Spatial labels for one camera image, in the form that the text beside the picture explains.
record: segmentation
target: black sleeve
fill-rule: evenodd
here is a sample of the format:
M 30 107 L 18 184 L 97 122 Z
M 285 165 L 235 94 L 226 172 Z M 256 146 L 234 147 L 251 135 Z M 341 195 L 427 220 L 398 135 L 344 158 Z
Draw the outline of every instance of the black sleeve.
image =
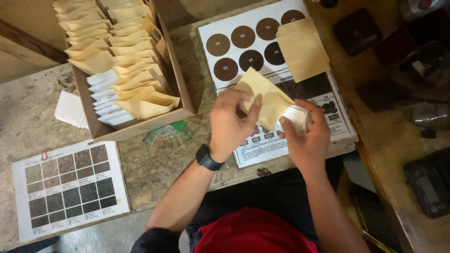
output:
M 143 233 L 130 253 L 180 253 L 178 238 L 164 228 L 152 228 Z

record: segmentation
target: digital scale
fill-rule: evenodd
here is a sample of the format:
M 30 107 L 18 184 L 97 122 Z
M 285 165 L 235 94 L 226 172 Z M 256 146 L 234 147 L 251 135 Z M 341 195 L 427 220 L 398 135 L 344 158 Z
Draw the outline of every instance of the digital scale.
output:
M 409 162 L 403 169 L 428 218 L 450 213 L 450 148 Z

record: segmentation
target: concrete floor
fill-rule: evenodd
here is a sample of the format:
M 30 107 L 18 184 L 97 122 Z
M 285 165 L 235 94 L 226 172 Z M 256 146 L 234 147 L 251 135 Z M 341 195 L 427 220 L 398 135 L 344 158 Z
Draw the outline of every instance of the concrete floor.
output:
M 127 253 L 139 238 L 153 209 L 62 235 L 59 242 L 39 253 Z M 189 252 L 188 236 L 180 237 L 181 253 Z

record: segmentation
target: smartwatch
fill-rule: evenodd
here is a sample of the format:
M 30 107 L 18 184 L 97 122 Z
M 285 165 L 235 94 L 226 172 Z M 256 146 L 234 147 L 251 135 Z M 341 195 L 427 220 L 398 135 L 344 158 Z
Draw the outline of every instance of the smartwatch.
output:
M 208 146 L 206 146 L 205 144 L 200 146 L 198 151 L 195 153 L 195 158 L 197 160 L 197 164 L 200 166 L 204 166 L 205 168 L 207 168 L 210 171 L 220 170 L 223 167 L 223 165 L 225 164 L 225 162 L 218 163 L 218 162 L 214 161 L 213 159 L 211 159 L 209 154 L 210 154 L 210 151 L 209 151 Z

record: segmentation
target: hand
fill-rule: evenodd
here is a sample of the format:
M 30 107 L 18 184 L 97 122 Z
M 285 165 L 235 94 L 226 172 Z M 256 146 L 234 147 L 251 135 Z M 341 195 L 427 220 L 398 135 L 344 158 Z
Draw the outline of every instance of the hand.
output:
M 327 180 L 325 159 L 330 144 L 330 129 L 322 108 L 301 99 L 296 99 L 295 103 L 312 113 L 313 123 L 306 135 L 298 136 L 292 122 L 286 117 L 281 117 L 279 121 L 284 133 L 280 135 L 280 138 L 288 140 L 289 155 L 305 182 Z
M 211 158 L 223 163 L 255 129 L 261 109 L 261 95 L 253 102 L 246 120 L 236 115 L 236 108 L 250 96 L 240 90 L 226 90 L 219 94 L 211 111 Z

